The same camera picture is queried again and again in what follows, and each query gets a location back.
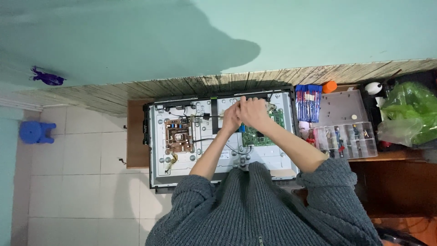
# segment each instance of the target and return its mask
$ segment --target wooden wall panel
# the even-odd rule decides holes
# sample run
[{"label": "wooden wall panel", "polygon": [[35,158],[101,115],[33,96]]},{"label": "wooden wall panel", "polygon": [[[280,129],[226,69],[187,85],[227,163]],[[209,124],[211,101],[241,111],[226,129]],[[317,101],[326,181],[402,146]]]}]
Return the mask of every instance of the wooden wall panel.
[{"label": "wooden wall panel", "polygon": [[387,61],[363,64],[300,67],[280,70],[220,74],[121,84],[85,85],[17,92],[33,100],[53,104],[70,104],[109,113],[125,115],[127,100],[161,98],[180,95],[213,95],[223,91],[244,91],[281,85],[322,84],[334,80],[338,84],[359,83],[371,78],[388,77],[437,68],[437,59]]}]

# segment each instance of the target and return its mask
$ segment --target sweater sleeve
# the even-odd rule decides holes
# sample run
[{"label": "sweater sleeve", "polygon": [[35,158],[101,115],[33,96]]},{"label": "sweater sleeve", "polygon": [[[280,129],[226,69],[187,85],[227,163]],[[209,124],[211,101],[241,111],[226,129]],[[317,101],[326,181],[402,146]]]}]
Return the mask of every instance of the sweater sleeve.
[{"label": "sweater sleeve", "polygon": [[214,187],[204,177],[188,175],[176,186],[170,212],[158,220],[149,233],[146,245],[164,245],[179,226],[189,227],[205,218],[212,204]]},{"label": "sweater sleeve", "polygon": [[299,173],[297,183],[308,189],[308,211],[351,242],[381,242],[354,192],[357,175],[344,159],[328,159],[312,173]]}]

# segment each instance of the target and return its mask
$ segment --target green plastic bag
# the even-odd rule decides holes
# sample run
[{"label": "green plastic bag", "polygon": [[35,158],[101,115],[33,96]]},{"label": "green plastic bag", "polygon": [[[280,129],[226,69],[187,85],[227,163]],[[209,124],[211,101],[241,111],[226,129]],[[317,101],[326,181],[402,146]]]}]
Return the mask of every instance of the green plastic bag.
[{"label": "green plastic bag", "polygon": [[419,83],[395,85],[381,111],[390,120],[421,120],[422,129],[411,138],[413,144],[424,144],[437,138],[437,98]]}]

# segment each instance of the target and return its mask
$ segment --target clear plastic box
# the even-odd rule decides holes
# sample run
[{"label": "clear plastic box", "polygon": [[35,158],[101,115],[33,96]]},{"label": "clear plastic box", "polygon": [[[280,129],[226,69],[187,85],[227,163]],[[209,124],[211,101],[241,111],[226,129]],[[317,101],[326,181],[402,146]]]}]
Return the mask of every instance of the clear plastic box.
[{"label": "clear plastic box", "polygon": [[378,156],[370,122],[317,127],[316,148],[332,158],[357,159]]}]

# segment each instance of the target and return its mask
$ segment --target tiled floor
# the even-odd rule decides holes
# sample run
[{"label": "tiled floor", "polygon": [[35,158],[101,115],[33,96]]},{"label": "tiled floor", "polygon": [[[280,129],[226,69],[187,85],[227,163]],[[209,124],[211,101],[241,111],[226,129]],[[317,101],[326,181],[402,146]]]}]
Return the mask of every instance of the tiled floor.
[{"label": "tiled floor", "polygon": [[171,195],[149,189],[147,169],[129,169],[126,118],[50,108],[54,144],[33,147],[29,246],[142,246]]}]

